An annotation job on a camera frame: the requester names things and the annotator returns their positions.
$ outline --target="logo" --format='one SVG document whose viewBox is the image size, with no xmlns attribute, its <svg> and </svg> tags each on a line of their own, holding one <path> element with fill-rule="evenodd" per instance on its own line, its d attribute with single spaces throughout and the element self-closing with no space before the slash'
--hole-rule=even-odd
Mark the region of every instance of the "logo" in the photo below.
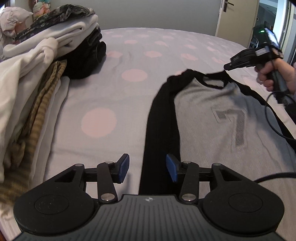
<svg viewBox="0 0 296 241">
<path fill-rule="evenodd" d="M 151 197 L 147 197 L 147 198 L 145 198 L 144 200 L 147 201 L 147 202 L 152 202 L 154 199 L 151 198 Z"/>
</svg>

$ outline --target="black circular pad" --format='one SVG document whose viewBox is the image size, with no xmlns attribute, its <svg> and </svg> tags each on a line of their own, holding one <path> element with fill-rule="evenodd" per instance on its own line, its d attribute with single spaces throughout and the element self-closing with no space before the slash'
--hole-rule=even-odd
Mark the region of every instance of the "black circular pad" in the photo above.
<svg viewBox="0 0 296 241">
<path fill-rule="evenodd" d="M 22 231 L 36 235 L 67 233 L 94 213 L 92 198 L 71 183 L 46 182 L 17 199 L 14 216 Z"/>
<path fill-rule="evenodd" d="M 284 215 L 276 194 L 246 180 L 218 186 L 206 195 L 202 209 L 211 223 L 242 236 L 274 232 Z"/>
</svg>

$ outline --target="door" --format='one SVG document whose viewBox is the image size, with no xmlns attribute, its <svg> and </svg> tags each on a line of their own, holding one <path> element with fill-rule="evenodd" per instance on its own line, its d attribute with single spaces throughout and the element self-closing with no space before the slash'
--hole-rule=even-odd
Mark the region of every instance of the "door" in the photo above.
<svg viewBox="0 0 296 241">
<path fill-rule="evenodd" d="M 259 0 L 222 0 L 216 36 L 248 48 Z"/>
</svg>

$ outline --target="plush toy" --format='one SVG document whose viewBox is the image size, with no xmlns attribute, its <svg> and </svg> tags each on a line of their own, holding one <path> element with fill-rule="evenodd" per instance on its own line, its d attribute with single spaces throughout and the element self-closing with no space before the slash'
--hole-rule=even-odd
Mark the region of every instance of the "plush toy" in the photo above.
<svg viewBox="0 0 296 241">
<path fill-rule="evenodd" d="M 38 17 L 42 16 L 43 14 L 44 14 L 43 3 L 42 2 L 36 3 L 33 7 L 34 20 L 36 20 Z"/>
<path fill-rule="evenodd" d="M 47 3 L 43 4 L 44 14 L 50 12 L 50 9 L 49 8 L 50 8 L 50 5 L 49 4 L 47 4 Z"/>
<path fill-rule="evenodd" d="M 34 20 L 43 14 L 50 12 L 50 0 L 34 0 L 36 3 L 33 6 Z"/>
</svg>

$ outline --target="olive striped fabric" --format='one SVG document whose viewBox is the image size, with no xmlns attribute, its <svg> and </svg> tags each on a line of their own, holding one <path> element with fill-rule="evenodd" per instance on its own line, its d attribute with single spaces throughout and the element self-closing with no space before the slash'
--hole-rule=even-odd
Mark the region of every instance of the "olive striped fabric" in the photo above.
<svg viewBox="0 0 296 241">
<path fill-rule="evenodd" d="M 5 170 L 4 182 L 0 184 L 0 202 L 2 203 L 13 205 L 18 197 L 28 191 L 31 166 L 45 114 L 66 65 L 66 60 L 56 61 L 44 73 L 27 122 L 18 140 L 9 147 L 12 151 L 13 168 Z"/>
</svg>

